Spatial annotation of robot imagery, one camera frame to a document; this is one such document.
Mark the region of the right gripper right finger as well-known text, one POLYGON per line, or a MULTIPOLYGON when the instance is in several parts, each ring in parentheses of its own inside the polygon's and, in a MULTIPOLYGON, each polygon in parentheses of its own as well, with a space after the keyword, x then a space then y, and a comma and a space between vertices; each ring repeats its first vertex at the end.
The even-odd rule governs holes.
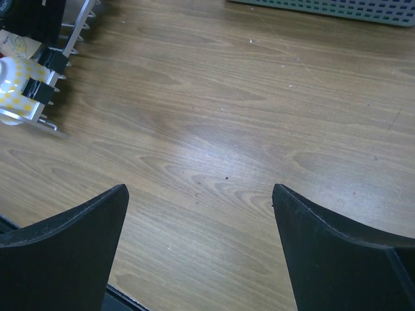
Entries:
POLYGON ((413 310, 414 239, 322 207, 283 184, 272 206, 298 310, 413 310))

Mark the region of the beige flower pattern bowl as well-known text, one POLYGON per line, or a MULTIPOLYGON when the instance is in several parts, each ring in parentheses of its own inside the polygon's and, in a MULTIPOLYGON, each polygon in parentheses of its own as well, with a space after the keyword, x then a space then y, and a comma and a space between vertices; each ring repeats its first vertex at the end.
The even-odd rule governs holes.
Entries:
POLYGON ((32 58, 42 46, 41 42, 1 30, 1 54, 6 57, 32 58))

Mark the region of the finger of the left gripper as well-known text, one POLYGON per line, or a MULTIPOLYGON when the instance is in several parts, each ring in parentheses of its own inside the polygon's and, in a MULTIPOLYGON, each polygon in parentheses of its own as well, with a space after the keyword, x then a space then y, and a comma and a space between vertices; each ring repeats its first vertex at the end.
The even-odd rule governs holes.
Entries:
POLYGON ((5 0, 5 30, 46 45, 57 42, 66 0, 5 0))

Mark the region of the yellow dotted white bowl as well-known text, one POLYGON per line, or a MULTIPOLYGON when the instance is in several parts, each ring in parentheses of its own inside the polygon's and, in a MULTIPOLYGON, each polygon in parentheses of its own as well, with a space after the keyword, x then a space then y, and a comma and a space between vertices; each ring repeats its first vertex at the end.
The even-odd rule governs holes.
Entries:
POLYGON ((36 101, 22 95, 28 79, 46 82, 51 71, 34 60, 5 56, 1 58, 1 109, 29 119, 36 101))

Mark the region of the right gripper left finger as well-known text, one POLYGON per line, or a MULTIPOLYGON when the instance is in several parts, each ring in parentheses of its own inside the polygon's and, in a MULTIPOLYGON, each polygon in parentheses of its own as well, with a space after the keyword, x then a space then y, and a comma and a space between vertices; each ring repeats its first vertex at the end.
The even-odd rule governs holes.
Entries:
POLYGON ((89 201, 1 234, 2 310, 100 310, 129 193, 89 201))

